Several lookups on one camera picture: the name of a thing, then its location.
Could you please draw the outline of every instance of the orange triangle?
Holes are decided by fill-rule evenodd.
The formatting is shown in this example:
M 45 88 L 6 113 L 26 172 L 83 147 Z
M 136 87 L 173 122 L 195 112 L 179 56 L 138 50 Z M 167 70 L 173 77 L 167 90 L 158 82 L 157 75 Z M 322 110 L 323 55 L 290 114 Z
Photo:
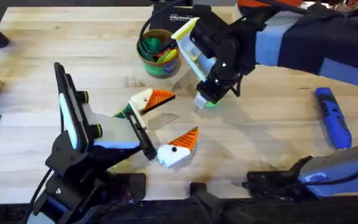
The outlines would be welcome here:
M 179 138 L 168 143 L 173 146 L 186 147 L 189 150 L 193 150 L 194 145 L 196 144 L 198 138 L 198 127 L 193 128 L 191 131 L 180 136 Z
M 149 102 L 147 102 L 147 105 L 144 110 L 147 111 L 158 105 L 159 103 L 173 98 L 174 96 L 174 93 L 167 90 L 153 90 L 152 96 L 150 97 Z

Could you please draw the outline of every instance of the wooden tabletop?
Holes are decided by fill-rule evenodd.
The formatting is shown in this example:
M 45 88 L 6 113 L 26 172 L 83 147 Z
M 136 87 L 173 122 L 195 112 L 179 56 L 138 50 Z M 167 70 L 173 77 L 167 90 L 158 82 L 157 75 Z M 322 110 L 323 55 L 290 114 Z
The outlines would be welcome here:
M 227 22 L 233 7 L 214 11 Z M 115 172 L 147 174 L 148 200 L 188 196 L 192 181 L 208 183 L 219 197 L 248 197 L 239 186 L 247 171 L 287 169 L 299 158 L 333 153 L 313 101 L 319 86 L 332 89 L 358 145 L 358 87 L 285 68 L 263 67 L 213 109 L 193 104 L 196 75 L 182 59 L 169 79 L 149 76 L 135 43 L 151 7 L 12 7 L 0 29 L 12 40 L 0 50 L 0 203 L 26 203 L 45 174 L 45 160 L 59 134 L 60 62 L 79 90 L 88 90 L 97 113 L 112 115 L 130 96 L 148 88 L 174 91 L 176 100 L 144 116 L 156 146 L 195 126 L 195 154 L 174 169 L 145 161 L 140 152 Z

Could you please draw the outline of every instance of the sticker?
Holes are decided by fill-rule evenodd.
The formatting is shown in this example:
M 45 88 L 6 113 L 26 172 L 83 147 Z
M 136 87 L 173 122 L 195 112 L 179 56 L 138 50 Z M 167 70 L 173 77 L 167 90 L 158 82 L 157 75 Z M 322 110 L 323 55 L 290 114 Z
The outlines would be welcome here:
M 168 63 L 164 65 L 164 72 L 171 73 L 176 69 L 178 60 L 175 60 L 173 63 Z
M 305 179 L 307 182 L 320 182 L 322 180 L 329 180 L 329 177 L 325 173 L 319 172 L 306 176 Z

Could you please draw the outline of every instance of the black cable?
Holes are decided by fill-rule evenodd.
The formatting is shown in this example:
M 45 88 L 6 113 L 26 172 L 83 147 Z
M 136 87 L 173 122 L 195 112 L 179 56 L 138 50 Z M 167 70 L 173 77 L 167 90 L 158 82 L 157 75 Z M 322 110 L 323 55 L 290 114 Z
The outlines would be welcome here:
M 283 11 L 290 11 L 290 12 L 294 12 L 294 13 L 301 14 L 301 15 L 305 15 L 308 13 L 308 11 L 306 9 L 301 9 L 299 7 L 291 6 L 289 4 L 278 2 L 275 0 L 257 0 L 257 1 L 269 4 L 274 7 L 278 7 L 279 9 L 282 9 Z
M 35 202 L 35 199 L 37 198 L 38 196 L 38 193 L 40 192 L 41 190 L 41 187 L 44 185 L 45 181 L 47 180 L 47 178 L 49 177 L 50 173 L 51 173 L 51 168 L 49 168 L 49 170 L 47 171 L 47 173 L 44 175 L 44 177 L 42 178 L 40 184 L 38 185 L 37 189 L 35 190 L 32 198 L 31 198 L 31 201 L 30 201 L 30 204 L 29 206 L 27 207 L 27 210 L 25 211 L 25 215 L 24 215 L 24 219 L 23 219 L 23 224 L 26 224 L 27 223 L 27 220 L 29 219 L 29 216 L 30 216 L 30 212 L 31 210 L 33 209 L 33 206 L 34 206 L 34 202 Z
M 284 190 L 286 189 L 290 189 L 290 188 L 294 188 L 294 187 L 301 187 L 301 186 L 319 186 L 319 185 L 336 185 L 336 184 L 343 184 L 352 180 L 355 180 L 358 178 L 358 171 L 348 175 L 347 177 L 343 177 L 340 178 L 338 180 L 330 180 L 330 181 L 322 181 L 322 182 L 306 182 L 306 183 L 296 183 L 296 184 L 291 184 L 291 185 L 287 185 L 285 187 L 282 187 L 277 191 L 279 191 L 279 193 L 282 193 Z
M 63 120 L 63 113 L 62 113 L 62 109 L 60 108 L 60 133 L 63 133 L 64 129 L 65 129 L 65 126 L 64 126 L 64 120 Z M 30 216 L 30 212 L 31 212 L 31 210 L 33 209 L 33 206 L 34 206 L 35 199 L 37 198 L 37 196 L 38 196 L 38 194 L 39 194 L 39 192 L 41 190 L 41 187 L 44 185 L 44 183 L 47 180 L 47 178 L 49 177 L 51 171 L 52 171 L 51 168 L 49 168 L 47 173 L 42 178 L 42 180 L 41 180 L 40 184 L 38 185 L 37 189 L 35 190 L 32 198 L 31 198 L 30 204 L 29 204 L 29 206 L 27 207 L 27 209 L 25 211 L 24 218 L 23 218 L 23 224 L 27 223 L 27 220 L 29 219 L 29 216 Z
M 172 1 L 170 3 L 167 3 L 163 8 L 161 8 L 158 12 L 156 12 L 154 15 L 152 15 L 143 25 L 142 29 L 140 30 L 140 34 L 139 34 L 139 47 L 144 51 L 147 52 L 150 55 L 157 55 L 159 54 L 159 52 L 150 52 L 149 50 L 146 50 L 144 47 L 144 41 L 143 41 L 143 34 L 147 28 L 147 26 L 149 26 L 149 24 L 158 16 L 160 16 L 161 14 L 163 14 L 165 11 L 167 11 L 168 9 L 170 9 L 171 7 L 173 7 L 176 4 L 181 3 L 182 1 L 186 1 L 186 0 L 175 0 Z

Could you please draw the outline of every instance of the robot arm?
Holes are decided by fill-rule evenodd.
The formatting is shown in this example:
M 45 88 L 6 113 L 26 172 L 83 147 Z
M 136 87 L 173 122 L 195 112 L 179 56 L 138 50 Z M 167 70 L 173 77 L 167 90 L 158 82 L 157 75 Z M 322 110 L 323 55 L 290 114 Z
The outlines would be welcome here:
M 320 4 L 304 15 L 263 7 L 230 25 L 211 15 L 197 21 L 190 40 L 206 58 L 216 58 L 197 86 L 200 108 L 208 101 L 217 103 L 229 90 L 239 96 L 240 85 L 234 86 L 257 64 L 358 85 L 357 13 L 344 15 Z

